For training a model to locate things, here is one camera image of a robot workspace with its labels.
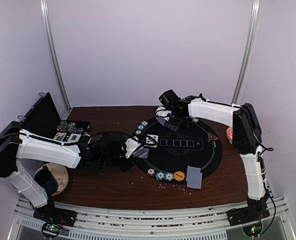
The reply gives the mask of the blue green 50 chip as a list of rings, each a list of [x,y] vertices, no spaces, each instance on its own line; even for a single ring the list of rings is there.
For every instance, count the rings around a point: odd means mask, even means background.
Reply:
[[[158,181],[162,181],[165,179],[165,173],[163,172],[158,172],[156,175],[155,175],[155,178],[158,180]]]
[[[143,125],[139,125],[139,126],[137,126],[137,130],[140,130],[140,131],[142,131],[144,128],[145,128],[145,127],[144,127]]]

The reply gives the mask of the single blue-backed playing card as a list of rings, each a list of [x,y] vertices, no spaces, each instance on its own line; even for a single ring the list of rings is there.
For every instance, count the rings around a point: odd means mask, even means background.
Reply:
[[[155,118],[162,126],[165,124],[166,119],[162,118],[162,117],[156,117]]]

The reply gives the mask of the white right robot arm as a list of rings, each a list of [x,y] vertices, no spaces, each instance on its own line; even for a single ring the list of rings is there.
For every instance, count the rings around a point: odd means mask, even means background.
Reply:
[[[156,115],[173,119],[188,117],[206,119],[232,128],[232,145],[242,158],[248,184],[248,198],[258,201],[265,195],[263,172],[258,160],[261,146],[261,126],[252,104],[227,104],[190,95],[180,98],[173,90],[164,92],[162,106]]]

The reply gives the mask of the yellow big blind button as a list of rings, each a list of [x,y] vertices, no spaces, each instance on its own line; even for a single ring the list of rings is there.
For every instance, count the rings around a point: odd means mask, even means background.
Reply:
[[[185,173],[182,171],[176,171],[173,175],[174,179],[178,182],[185,180]]]

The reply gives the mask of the orange black 100 chip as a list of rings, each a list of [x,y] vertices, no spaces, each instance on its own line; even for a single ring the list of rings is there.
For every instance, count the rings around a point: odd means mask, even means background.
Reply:
[[[147,175],[148,175],[148,176],[153,177],[153,176],[155,176],[155,174],[156,174],[155,169],[153,169],[153,168],[149,168],[149,169],[147,169]]]
[[[142,132],[140,130],[135,131],[135,135],[139,136]]]

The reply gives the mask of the blue playing card deck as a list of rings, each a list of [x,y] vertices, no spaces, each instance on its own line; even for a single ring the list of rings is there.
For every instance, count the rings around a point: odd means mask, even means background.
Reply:
[[[149,154],[148,148],[141,148],[141,149],[135,151],[133,153],[133,156],[137,157],[137,158],[141,158],[141,159],[146,159],[148,157],[148,154]]]

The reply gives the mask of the red triangular all-in marker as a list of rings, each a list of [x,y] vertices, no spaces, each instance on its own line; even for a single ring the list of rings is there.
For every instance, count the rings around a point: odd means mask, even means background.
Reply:
[[[210,142],[210,141],[217,141],[217,140],[219,140],[219,137],[218,137],[218,136],[214,135],[214,134],[211,133],[211,132],[208,133],[208,141],[209,141],[209,142]]]

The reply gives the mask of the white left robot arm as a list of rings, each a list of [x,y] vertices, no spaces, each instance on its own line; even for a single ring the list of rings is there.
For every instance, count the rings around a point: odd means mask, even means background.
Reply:
[[[135,161],[134,154],[143,144],[121,131],[102,131],[99,140],[85,137],[77,142],[62,142],[36,135],[13,121],[0,133],[0,178],[12,186],[49,222],[55,222],[59,210],[51,205],[50,195],[26,171],[21,159],[55,163],[70,169],[99,172],[106,166],[127,171]]]

